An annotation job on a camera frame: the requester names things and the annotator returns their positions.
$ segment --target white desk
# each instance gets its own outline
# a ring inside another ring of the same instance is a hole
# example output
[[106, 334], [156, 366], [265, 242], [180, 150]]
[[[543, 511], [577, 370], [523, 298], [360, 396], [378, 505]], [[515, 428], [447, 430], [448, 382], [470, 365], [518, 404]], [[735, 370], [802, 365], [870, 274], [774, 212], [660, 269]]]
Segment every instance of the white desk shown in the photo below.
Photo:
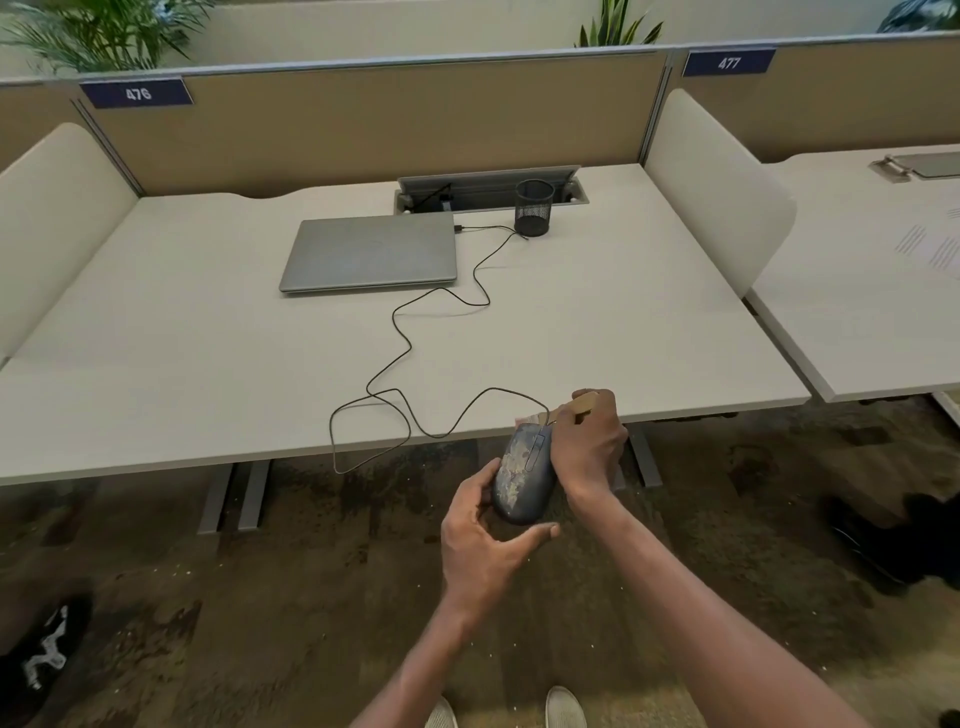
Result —
[[[481, 269], [490, 308], [434, 294], [399, 317], [415, 350], [379, 388], [401, 387], [433, 432], [491, 385], [551, 406], [607, 386], [628, 422], [808, 399], [638, 165], [580, 177], [589, 205], [556, 207], [547, 236], [515, 238]], [[389, 214], [395, 189], [141, 200], [0, 373], [0, 483], [329, 451], [330, 412], [403, 351], [390, 312], [416, 292], [287, 299], [277, 285], [300, 220]], [[458, 235], [458, 293], [480, 300], [469, 271], [506, 234]], [[491, 393], [455, 436], [534, 411]], [[362, 449], [405, 429], [378, 404], [335, 432]]]
[[895, 252], [911, 226], [960, 207], [960, 180], [893, 184], [868, 168], [888, 153], [955, 149], [771, 165], [797, 199], [797, 222], [748, 300], [824, 400], [960, 385], [960, 280]]

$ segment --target gray laptop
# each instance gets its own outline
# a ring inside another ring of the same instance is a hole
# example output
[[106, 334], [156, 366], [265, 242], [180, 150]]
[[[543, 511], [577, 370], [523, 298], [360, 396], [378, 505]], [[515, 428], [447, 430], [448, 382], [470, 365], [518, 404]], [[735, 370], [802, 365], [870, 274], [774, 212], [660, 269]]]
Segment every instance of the gray laptop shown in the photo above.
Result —
[[284, 293], [450, 283], [453, 214], [304, 220], [280, 281]]

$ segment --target wall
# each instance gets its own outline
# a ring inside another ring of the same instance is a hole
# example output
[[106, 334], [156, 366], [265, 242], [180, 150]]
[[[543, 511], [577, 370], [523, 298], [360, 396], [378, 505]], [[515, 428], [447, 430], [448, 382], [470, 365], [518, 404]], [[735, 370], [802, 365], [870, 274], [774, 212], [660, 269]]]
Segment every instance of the wall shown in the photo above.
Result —
[[[637, 33], [660, 42], [871, 33], [894, 0], [656, 0]], [[631, 16], [648, 7], [634, 0]], [[321, 0], [222, 5], [190, 51], [197, 65], [564, 48], [599, 0]], [[3, 15], [0, 14], [0, 27]], [[178, 56], [171, 63], [183, 65]], [[0, 77], [34, 75], [0, 46]]]

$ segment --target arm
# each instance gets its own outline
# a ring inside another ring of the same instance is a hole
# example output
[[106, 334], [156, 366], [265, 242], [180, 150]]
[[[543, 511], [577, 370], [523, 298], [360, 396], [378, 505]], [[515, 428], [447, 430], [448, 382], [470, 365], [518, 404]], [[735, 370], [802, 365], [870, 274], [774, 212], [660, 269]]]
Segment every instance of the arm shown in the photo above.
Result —
[[[577, 397], [582, 392], [575, 392]], [[867, 728], [820, 678], [688, 570], [610, 491], [627, 432], [610, 391], [579, 425], [564, 412], [552, 460], [570, 507], [607, 549], [711, 728]]]
[[441, 526], [444, 595], [420, 640], [386, 687], [350, 725], [352, 728], [422, 728], [444, 688], [444, 679], [464, 644], [500, 600], [517, 567], [537, 546], [560, 534], [540, 523], [500, 543], [481, 517], [499, 458], [460, 484]]

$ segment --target metal desk leg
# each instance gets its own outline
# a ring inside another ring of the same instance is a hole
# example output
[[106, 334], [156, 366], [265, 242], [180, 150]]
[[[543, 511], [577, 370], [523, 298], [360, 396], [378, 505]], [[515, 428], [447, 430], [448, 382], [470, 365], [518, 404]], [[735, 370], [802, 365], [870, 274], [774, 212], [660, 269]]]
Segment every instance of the metal desk leg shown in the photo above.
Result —
[[243, 496], [240, 509], [238, 531], [255, 531], [260, 526], [260, 506], [263, 504], [263, 492], [267, 488], [267, 474], [270, 472], [270, 460], [257, 460], [251, 464], [250, 478], [247, 480], [247, 492]]
[[224, 512], [224, 502], [227, 500], [227, 488], [230, 476], [233, 475], [233, 464], [221, 465], [213, 474], [210, 487], [206, 491], [206, 505], [200, 516], [198, 535], [207, 536], [216, 533], [220, 528], [220, 517]]
[[663, 485], [663, 478], [660, 477], [660, 469], [657, 467], [654, 453], [650, 450], [650, 443], [643, 434], [643, 425], [640, 423], [627, 425], [627, 432], [630, 433], [630, 446], [634, 451], [640, 477], [643, 478], [643, 487], [659, 488]]

